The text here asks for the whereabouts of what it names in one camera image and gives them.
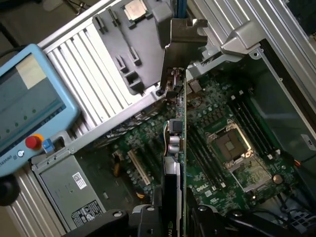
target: silver chassis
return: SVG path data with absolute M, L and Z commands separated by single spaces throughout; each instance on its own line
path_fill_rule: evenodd
M 82 110 L 81 118 L 70 131 L 73 142 L 68 148 L 71 153 L 159 99 L 154 87 L 149 88 L 144 97 L 129 94 L 93 27 L 91 17 L 111 3 L 113 1 L 101 0 L 39 43 Z M 282 0 L 188 0 L 188 5 L 196 18 L 208 20 L 205 32 L 209 44 L 222 50 L 232 49 L 231 31 L 251 21 L 255 28 L 250 29 L 258 32 L 258 39 L 269 41 L 315 111 L 315 42 L 305 35 Z M 281 80 L 279 84 L 293 101 Z M 316 138 L 308 124 L 307 127 Z M 20 170 L 16 176 L 22 192 L 19 200 L 7 209 L 21 235 L 62 235 L 64 230 L 29 168 Z

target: green circuit board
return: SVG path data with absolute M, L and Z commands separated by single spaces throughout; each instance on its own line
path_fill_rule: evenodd
M 186 182 L 197 201 L 212 205 L 225 214 L 232 208 L 252 208 L 289 186 L 295 186 L 295 171 L 277 152 L 277 140 L 252 105 L 251 93 L 245 92 L 247 96 L 243 97 L 240 88 L 229 80 L 221 79 L 219 82 L 212 76 L 205 76 L 197 82 L 200 90 L 188 91 L 187 101 L 183 101 L 187 104 L 188 125 Z M 234 111 L 234 98 L 237 98 L 245 116 Z M 151 197 L 153 189 L 160 184 L 161 158 L 165 149 L 162 128 L 166 121 L 175 118 L 178 110 L 177 100 L 166 100 L 156 116 L 131 129 L 110 145 L 98 149 L 96 153 L 103 154 L 107 159 L 113 159 L 113 154 L 116 154 L 120 158 L 121 172 L 128 176 L 131 186 Z M 244 121 L 249 122 L 251 119 L 256 123 L 244 126 Z M 219 157 L 217 153 L 220 153 L 221 148 L 214 146 L 217 140 L 210 141 L 214 134 L 218 137 L 227 134 L 229 124 L 239 128 L 238 131 L 231 131 L 237 133 L 240 149 L 247 149 L 245 142 L 251 147 L 251 156 L 233 171 L 227 166 L 234 160 Z M 275 151 L 272 155 L 266 152 L 269 147 Z M 273 182 L 276 174 L 283 178 L 281 184 Z M 245 191 L 260 182 L 263 184 L 254 191 Z

